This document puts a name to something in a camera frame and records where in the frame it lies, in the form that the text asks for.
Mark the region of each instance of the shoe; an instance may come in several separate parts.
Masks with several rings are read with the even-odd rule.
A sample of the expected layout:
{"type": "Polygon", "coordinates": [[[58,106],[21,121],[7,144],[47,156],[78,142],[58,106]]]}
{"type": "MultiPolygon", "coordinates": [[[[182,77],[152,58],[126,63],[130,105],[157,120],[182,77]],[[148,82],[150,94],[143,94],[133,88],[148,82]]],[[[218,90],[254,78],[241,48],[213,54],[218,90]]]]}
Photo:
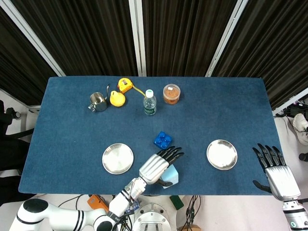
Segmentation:
{"type": "Polygon", "coordinates": [[[308,145],[308,122],[303,114],[299,113],[294,117],[293,128],[297,133],[299,142],[308,145]]]}

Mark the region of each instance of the bottle cap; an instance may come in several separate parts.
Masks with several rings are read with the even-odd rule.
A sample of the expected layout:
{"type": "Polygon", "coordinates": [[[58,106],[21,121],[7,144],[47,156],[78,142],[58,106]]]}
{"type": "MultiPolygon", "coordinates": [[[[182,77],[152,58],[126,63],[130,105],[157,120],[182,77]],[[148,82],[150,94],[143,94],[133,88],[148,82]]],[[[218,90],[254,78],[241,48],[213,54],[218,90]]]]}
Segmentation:
{"type": "Polygon", "coordinates": [[[146,90],[145,96],[147,98],[152,98],[154,96],[154,92],[152,90],[146,90]]]}

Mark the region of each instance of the metal pitcher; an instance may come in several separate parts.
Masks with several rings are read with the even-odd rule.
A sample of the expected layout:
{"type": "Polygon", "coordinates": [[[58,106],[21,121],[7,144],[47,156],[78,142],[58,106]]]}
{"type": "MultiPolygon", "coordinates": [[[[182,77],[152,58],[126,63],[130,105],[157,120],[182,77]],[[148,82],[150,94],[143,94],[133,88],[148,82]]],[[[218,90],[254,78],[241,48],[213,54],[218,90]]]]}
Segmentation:
{"type": "Polygon", "coordinates": [[[106,97],[104,98],[103,94],[99,92],[95,92],[90,96],[90,105],[89,109],[92,112],[102,112],[107,109],[107,97],[108,97],[108,90],[109,90],[110,84],[108,84],[106,89],[106,97]]]}

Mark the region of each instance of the tape measure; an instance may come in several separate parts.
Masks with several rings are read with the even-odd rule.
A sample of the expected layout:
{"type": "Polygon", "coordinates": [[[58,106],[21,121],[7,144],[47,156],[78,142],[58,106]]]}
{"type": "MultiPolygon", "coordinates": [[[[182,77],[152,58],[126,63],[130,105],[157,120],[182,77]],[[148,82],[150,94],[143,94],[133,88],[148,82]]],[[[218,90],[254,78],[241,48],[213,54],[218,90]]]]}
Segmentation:
{"type": "Polygon", "coordinates": [[[122,94],[124,94],[125,92],[127,92],[128,90],[132,89],[133,87],[133,83],[130,79],[128,78],[121,78],[119,80],[119,83],[117,85],[117,87],[119,88],[120,92],[122,94]]]}

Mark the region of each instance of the water bottle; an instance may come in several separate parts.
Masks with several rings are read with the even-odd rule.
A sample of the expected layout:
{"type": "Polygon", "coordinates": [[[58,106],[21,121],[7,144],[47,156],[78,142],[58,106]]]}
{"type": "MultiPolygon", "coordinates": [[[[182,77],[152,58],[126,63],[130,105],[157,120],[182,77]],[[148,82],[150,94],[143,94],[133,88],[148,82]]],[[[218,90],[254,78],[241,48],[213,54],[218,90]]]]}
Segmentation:
{"type": "Polygon", "coordinates": [[[146,90],[145,98],[143,100],[144,112],[152,116],[156,112],[156,98],[152,90],[146,90]]]}

